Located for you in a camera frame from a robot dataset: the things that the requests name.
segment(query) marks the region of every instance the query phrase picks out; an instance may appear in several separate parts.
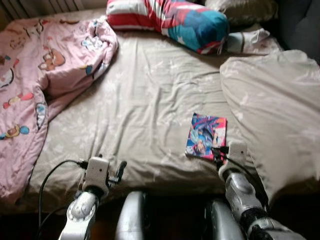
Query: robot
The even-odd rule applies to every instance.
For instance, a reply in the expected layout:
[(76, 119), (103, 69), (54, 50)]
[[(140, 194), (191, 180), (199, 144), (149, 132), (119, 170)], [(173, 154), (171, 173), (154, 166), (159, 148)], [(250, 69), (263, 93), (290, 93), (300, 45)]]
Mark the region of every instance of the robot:
[[(246, 159), (247, 145), (241, 141), (232, 141), (226, 149), (229, 160), (225, 164), (217, 164), (217, 167), (220, 179), (225, 182), (225, 197), (229, 204), (218, 199), (210, 203), (207, 211), (213, 229), (210, 240), (306, 240), (269, 217), (257, 199), (255, 188), (241, 168)], [(220, 161), (220, 149), (215, 148), (213, 151)], [(122, 162), (116, 177), (109, 178), (108, 160), (101, 157), (89, 160), (83, 192), (70, 204), (66, 213), (67, 222), (59, 240), (90, 239), (90, 227), (95, 221), (99, 201), (108, 195), (110, 184), (121, 181), (126, 165), (126, 162)], [(145, 239), (145, 197), (141, 191), (131, 192), (127, 196), (118, 220), (116, 240)]]

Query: colorful book cover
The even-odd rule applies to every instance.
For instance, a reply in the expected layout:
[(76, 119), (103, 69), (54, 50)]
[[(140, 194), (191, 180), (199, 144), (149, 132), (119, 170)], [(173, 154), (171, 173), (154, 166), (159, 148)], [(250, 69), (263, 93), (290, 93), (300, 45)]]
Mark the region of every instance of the colorful book cover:
[(227, 119), (224, 117), (193, 114), (185, 155), (213, 160), (211, 147), (226, 145)]

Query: striped pillowcase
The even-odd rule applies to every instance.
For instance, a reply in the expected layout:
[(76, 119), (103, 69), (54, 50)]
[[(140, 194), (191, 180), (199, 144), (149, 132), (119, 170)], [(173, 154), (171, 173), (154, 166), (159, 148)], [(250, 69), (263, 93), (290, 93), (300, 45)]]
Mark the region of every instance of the striped pillowcase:
[(115, 30), (155, 29), (144, 0), (108, 0), (106, 15)]

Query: mattress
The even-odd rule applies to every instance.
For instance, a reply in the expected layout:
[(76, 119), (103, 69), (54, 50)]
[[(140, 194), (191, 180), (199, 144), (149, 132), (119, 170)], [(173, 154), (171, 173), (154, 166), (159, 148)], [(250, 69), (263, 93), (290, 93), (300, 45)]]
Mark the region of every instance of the mattress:
[[(103, 14), (105, 9), (63, 16)], [(49, 123), (23, 197), (15, 206), (1, 206), (2, 213), (36, 211), (40, 186), (52, 168), (98, 154), (111, 161), (110, 175), (127, 161), (107, 201), (138, 189), (154, 195), (224, 192), (216, 167), (187, 158), (185, 147), (194, 112), (227, 118), (227, 142), (241, 139), (221, 87), (219, 68), (228, 57), (199, 55), (155, 32), (117, 36), (119, 49), (109, 69)], [(250, 156), (246, 166), (255, 171)], [(44, 210), (70, 203), (83, 175), (72, 163), (58, 168), (45, 185)]]

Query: pink comforter with cartoon print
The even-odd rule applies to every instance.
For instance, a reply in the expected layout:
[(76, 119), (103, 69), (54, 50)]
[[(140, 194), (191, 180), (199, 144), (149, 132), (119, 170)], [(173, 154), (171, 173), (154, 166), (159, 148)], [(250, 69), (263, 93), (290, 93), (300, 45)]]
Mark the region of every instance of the pink comforter with cartoon print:
[(108, 68), (117, 47), (103, 16), (23, 19), (0, 32), (0, 202), (22, 195), (48, 122)]

